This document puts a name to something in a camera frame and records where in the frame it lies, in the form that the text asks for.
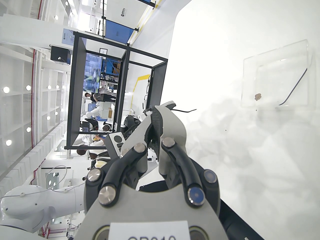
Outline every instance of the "white label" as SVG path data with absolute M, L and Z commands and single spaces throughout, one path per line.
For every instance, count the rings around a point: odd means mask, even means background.
M 111 223 L 109 240 L 190 240 L 187 221 Z

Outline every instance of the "white cable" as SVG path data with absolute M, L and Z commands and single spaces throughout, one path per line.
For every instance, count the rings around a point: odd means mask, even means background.
M 66 177 L 67 172 L 68 172 L 68 168 L 67 168 L 66 166 L 64 166 L 64 165 L 59 165 L 59 166 L 56 166 L 56 167 L 50 169 L 50 171 L 49 171 L 49 172 L 47 173 L 47 175 L 46 175 L 46 178 L 47 178 L 48 174 L 49 174 L 51 171 L 53 171 L 54 169 L 56 169 L 57 167 L 65 167 L 65 174 L 64 174 L 63 178 L 62 178 L 56 185 L 58 185 L 61 181 L 63 181 L 63 179 Z M 80 187 L 80 186 L 83 185 L 83 184 L 85 184 L 85 182 L 84 182 L 84 183 L 81 183 L 80 185 L 73 186 L 71 189 L 67 190 L 67 192 L 73 190 L 73 189 L 76 188 L 76 187 Z M 26 196 L 26 195 L 31 195 L 31 194 L 37 194 L 37 193 L 41 193 L 41 192 L 45 192 L 45 191 L 49 191 L 49 190 L 54 191 L 54 192 L 62 192 L 62 193 L 65 193 L 65 191 L 52 190 L 53 187 L 54 187 L 54 186 L 51 186 L 51 187 L 49 187 L 48 189 L 43 190 L 43 191 L 37 191 L 37 192 L 27 193 L 27 194 L 25 194 L 25 196 Z M 20 197 L 20 196 L 21 196 L 21 195 L 8 195 L 8 196 L 0 197 L 0 200 L 3 199 L 3 198 L 8 198 L 8 197 Z
M 49 172 L 47 173 L 47 175 L 45 176 L 45 178 L 47 179 L 47 176 L 51 173 L 51 171 L 53 171 L 54 169 L 56 169 L 56 168 L 58 168 L 58 167 L 65 167 L 65 173 L 64 173 L 63 178 L 62 178 L 56 185 L 58 185 L 61 181 L 63 181 L 64 178 L 65 178 L 66 175 L 67 175 L 68 168 L 67 168 L 65 165 L 59 165 L 59 166 L 56 166 L 56 167 L 50 169 L 50 171 L 49 171 Z

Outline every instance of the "black cable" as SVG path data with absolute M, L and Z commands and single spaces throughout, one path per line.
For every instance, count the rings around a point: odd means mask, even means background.
M 177 111 L 177 112 L 183 112 L 183 113 L 190 113 L 190 112 L 193 112 L 193 111 L 195 111 L 195 110 L 196 110 L 196 109 L 191 110 L 191 111 L 181 111 L 181 110 L 172 109 L 171 111 Z
M 64 63 L 67 63 L 62 57 L 58 57 L 58 60 L 63 60 Z
M 292 94 L 292 92 L 295 90 L 295 88 L 297 87 L 298 83 L 301 81 L 301 79 L 303 78 L 303 76 L 306 74 L 308 68 L 305 69 L 304 73 L 302 74 L 301 78 L 298 80 L 297 84 L 293 87 L 292 91 L 290 92 L 290 94 L 288 95 L 287 99 L 285 99 L 285 101 L 279 105 L 283 105 L 290 97 L 290 95 Z
M 127 131 L 125 131 L 125 133 L 123 134 L 123 137 L 125 140 L 127 140 L 126 136 L 128 135 L 128 133 L 133 132 L 139 125 L 140 123 L 136 123 L 133 126 L 131 126 Z

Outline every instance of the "logo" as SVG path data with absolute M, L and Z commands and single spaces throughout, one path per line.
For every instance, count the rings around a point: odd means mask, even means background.
M 123 8 L 123 9 L 122 9 L 122 12 L 121 12 L 121 16 L 122 16 L 122 17 L 125 17 L 126 14 L 127 14 L 127 9 Z

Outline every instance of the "metal screw head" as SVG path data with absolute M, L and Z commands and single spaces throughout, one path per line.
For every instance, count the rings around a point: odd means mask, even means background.
M 134 149 L 136 152 L 138 152 L 138 153 L 142 153 L 142 152 L 145 151 L 146 146 L 145 146 L 143 143 L 137 143 L 137 144 L 133 147 L 133 149 Z
M 90 182 L 95 182 L 98 180 L 101 176 L 101 170 L 100 169 L 91 169 L 88 173 L 87 179 Z
M 171 138 L 171 137 L 166 137 L 166 138 L 164 138 L 164 139 L 162 140 L 162 143 L 163 143 L 163 145 L 164 145 L 165 147 L 167 147 L 167 148 L 171 148 L 171 147 L 173 147 L 173 146 L 175 145 L 175 141 L 174 141 L 174 139 Z
M 109 238 L 109 231 L 110 231 L 110 226 L 106 225 L 102 228 L 100 228 L 97 233 L 95 234 L 95 237 L 93 240 L 108 240 Z
M 203 172 L 203 176 L 205 178 L 205 180 L 209 183 L 215 183 L 217 181 L 217 175 L 216 173 L 214 173 L 212 170 L 210 169 L 206 169 Z
M 107 205 L 116 197 L 116 189 L 112 186 L 105 186 L 99 191 L 98 201 L 102 205 Z
M 205 203 L 205 193 L 199 187 L 191 187 L 188 189 L 188 199 L 195 206 L 201 206 Z
M 189 227 L 190 240 L 209 240 L 209 237 L 201 227 L 191 226 Z

